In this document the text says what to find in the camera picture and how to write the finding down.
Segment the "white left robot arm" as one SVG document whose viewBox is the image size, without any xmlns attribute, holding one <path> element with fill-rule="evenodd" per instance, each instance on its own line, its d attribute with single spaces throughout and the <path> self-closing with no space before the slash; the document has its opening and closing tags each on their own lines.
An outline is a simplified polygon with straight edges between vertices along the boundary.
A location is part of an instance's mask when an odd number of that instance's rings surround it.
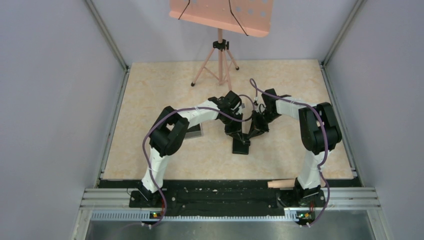
<svg viewBox="0 0 424 240">
<path fill-rule="evenodd" d="M 139 187 L 141 200 L 149 207 L 160 202 L 160 192 L 170 157 L 180 149 L 190 128 L 219 120 L 224 124 L 227 136 L 239 143 L 247 143 L 248 139 L 242 132 L 242 109 L 242 100 L 233 91 L 229 91 L 225 96 L 210 97 L 192 107 L 165 107 L 143 139 L 144 144 L 149 143 L 150 151 L 143 150 L 147 169 Z"/>
</svg>

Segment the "pink toy microphone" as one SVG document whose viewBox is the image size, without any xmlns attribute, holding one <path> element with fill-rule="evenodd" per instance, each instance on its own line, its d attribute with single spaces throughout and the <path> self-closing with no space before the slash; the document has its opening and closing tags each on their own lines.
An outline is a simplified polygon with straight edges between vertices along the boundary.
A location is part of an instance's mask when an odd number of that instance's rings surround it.
<svg viewBox="0 0 424 240">
<path fill-rule="evenodd" d="M 267 182 L 267 187 L 271 189 L 288 189 L 295 186 L 295 179 L 280 179 Z"/>
</svg>

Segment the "clear acrylic tray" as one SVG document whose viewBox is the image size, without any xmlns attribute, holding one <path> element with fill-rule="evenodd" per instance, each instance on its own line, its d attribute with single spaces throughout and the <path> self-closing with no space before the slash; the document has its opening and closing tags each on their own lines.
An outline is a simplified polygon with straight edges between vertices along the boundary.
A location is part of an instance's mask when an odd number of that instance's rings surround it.
<svg viewBox="0 0 424 240">
<path fill-rule="evenodd" d="M 202 124 L 199 123 L 187 129 L 184 139 L 199 138 L 203 136 Z"/>
</svg>

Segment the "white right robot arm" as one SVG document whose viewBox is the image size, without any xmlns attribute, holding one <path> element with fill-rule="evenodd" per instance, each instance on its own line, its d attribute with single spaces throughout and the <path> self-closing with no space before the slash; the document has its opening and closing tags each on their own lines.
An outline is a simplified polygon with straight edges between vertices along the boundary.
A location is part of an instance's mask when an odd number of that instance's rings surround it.
<svg viewBox="0 0 424 240">
<path fill-rule="evenodd" d="M 329 102 L 316 105 L 295 100 L 289 95 L 278 96 L 273 88 L 261 93 L 264 110 L 252 112 L 246 137 L 258 137 L 269 132 L 269 124 L 282 115 L 299 122 L 301 142 L 306 149 L 303 167 L 293 183 L 293 200 L 307 206 L 321 190 L 322 167 L 342 132 Z"/>
</svg>

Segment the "black leather card holder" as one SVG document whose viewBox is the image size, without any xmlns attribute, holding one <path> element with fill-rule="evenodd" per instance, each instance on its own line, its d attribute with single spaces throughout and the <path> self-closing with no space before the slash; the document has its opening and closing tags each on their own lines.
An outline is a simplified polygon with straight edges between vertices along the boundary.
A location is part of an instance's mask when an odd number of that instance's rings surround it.
<svg viewBox="0 0 424 240">
<path fill-rule="evenodd" d="M 232 140 L 232 154 L 235 155 L 248 155 L 250 150 L 251 142 L 250 140 L 239 140 L 239 139 L 233 139 Z"/>
</svg>

